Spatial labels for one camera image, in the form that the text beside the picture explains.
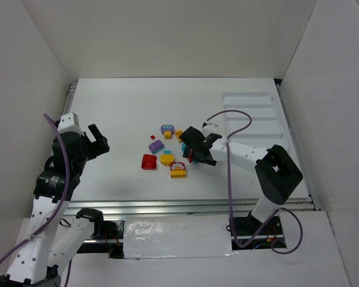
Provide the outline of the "yellow curved lego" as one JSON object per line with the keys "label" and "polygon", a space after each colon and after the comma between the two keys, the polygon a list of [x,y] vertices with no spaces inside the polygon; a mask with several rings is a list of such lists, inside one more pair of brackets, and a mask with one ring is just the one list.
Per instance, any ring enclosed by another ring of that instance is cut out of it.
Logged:
{"label": "yellow curved lego", "polygon": [[182,140],[181,140],[181,138],[180,138],[181,135],[182,135],[182,130],[176,130],[176,131],[175,131],[175,136],[176,136],[176,138],[178,139],[178,142],[179,142],[179,143],[182,143]]}

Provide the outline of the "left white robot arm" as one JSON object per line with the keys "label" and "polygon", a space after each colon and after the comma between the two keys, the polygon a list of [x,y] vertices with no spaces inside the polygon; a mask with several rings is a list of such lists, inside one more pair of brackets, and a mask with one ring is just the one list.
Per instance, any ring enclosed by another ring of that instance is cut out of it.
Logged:
{"label": "left white robot arm", "polygon": [[103,213],[85,207],[77,212],[64,236],[53,242],[86,163],[109,152],[110,147],[95,124],[88,126],[94,141],[76,123],[59,120],[50,125],[56,135],[53,153],[36,180],[28,233],[0,259],[1,265],[3,259],[16,256],[0,276],[0,286],[60,286],[63,272],[70,271],[84,241],[104,233]]}

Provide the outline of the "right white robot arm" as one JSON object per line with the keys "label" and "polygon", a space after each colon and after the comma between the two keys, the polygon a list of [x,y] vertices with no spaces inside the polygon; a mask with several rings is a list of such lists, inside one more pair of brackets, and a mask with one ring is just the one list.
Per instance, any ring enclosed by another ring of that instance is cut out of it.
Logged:
{"label": "right white robot arm", "polygon": [[215,166],[223,161],[228,168],[234,165],[257,175],[262,195],[250,212],[257,222],[265,222],[283,206],[303,180],[300,169],[280,145],[257,148],[216,133],[204,136],[194,127],[189,127],[179,138],[198,163]]}

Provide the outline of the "red arch lego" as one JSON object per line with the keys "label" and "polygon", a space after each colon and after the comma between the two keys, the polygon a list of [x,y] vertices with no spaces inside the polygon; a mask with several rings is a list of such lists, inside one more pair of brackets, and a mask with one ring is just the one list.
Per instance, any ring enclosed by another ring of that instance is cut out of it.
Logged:
{"label": "red arch lego", "polygon": [[142,157],[141,169],[156,170],[157,169],[157,157],[152,154],[144,154]]}

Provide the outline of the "yellow oval lego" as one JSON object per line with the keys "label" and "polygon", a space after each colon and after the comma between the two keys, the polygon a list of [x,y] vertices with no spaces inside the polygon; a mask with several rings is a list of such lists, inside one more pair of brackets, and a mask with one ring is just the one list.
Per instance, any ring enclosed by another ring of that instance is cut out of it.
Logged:
{"label": "yellow oval lego", "polygon": [[163,153],[160,156],[160,163],[164,166],[170,166],[175,161],[175,157],[173,154],[165,154]]}

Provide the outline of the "teal oval lego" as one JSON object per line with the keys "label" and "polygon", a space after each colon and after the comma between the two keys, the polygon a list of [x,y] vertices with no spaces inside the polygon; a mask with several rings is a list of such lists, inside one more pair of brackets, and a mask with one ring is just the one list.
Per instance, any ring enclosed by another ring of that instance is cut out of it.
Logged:
{"label": "teal oval lego", "polygon": [[185,143],[182,143],[182,146],[181,146],[182,152],[185,151],[186,147],[187,147],[186,144],[185,144]]}

